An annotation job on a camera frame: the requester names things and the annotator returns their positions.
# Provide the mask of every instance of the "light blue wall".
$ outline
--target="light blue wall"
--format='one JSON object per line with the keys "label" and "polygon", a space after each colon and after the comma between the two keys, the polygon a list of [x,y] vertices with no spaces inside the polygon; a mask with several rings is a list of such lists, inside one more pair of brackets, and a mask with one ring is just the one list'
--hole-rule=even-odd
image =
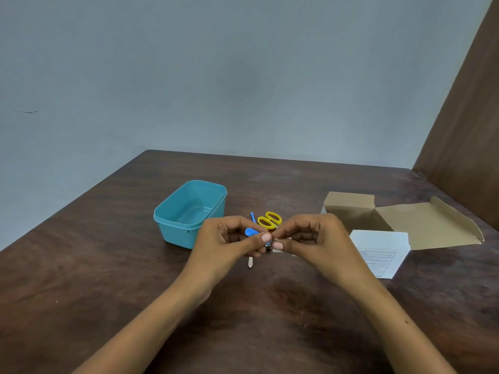
{"label": "light blue wall", "polygon": [[0,0],[0,249],[145,149],[411,168],[490,1]]}

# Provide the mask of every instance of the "wooden table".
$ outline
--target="wooden table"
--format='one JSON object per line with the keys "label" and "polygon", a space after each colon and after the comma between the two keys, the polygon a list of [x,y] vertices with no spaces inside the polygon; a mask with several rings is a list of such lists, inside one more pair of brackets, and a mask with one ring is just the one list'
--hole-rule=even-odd
{"label": "wooden table", "polygon": [[[499,233],[408,169],[149,150],[0,252],[0,371],[69,372],[161,294],[190,251],[154,208],[184,182],[228,191],[226,215],[319,213],[329,191],[378,206],[438,195],[485,243],[410,252],[384,283],[462,373],[499,372]],[[298,257],[241,259],[147,372],[391,372],[356,305]]]}

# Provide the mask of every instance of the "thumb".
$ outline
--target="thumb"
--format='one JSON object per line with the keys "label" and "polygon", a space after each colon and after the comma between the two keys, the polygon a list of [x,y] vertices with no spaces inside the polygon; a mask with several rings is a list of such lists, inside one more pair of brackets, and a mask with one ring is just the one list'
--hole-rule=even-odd
{"label": "thumb", "polygon": [[263,247],[265,243],[272,240],[272,235],[270,232],[260,232],[258,235],[250,236],[247,239],[236,243],[241,254],[244,256],[246,253],[251,251],[256,251],[257,249]]}
{"label": "thumb", "polygon": [[311,253],[315,247],[292,239],[278,239],[272,243],[272,248],[294,254],[295,256],[299,256],[307,261],[310,261]]}

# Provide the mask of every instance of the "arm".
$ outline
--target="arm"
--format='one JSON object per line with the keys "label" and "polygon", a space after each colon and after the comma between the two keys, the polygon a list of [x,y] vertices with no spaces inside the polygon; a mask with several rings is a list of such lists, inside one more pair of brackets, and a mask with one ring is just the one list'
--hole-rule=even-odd
{"label": "arm", "polygon": [[[248,227],[260,233],[246,238]],[[240,216],[206,220],[178,278],[74,374],[143,373],[184,315],[209,297],[237,259],[259,257],[270,239],[263,227]]]}
{"label": "arm", "polygon": [[378,332],[396,373],[456,373],[371,273],[336,216],[296,215],[272,237],[277,239],[274,249],[302,257],[353,297]]}

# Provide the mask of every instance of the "left hand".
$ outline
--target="left hand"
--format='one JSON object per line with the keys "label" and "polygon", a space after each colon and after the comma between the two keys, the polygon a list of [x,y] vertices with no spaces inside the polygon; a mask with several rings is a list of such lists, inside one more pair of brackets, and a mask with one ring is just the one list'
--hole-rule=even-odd
{"label": "left hand", "polygon": [[[246,237],[247,228],[260,233]],[[265,252],[265,243],[271,239],[264,227],[242,216],[206,219],[179,279],[200,285],[200,296],[207,297],[239,258],[260,257]]]}

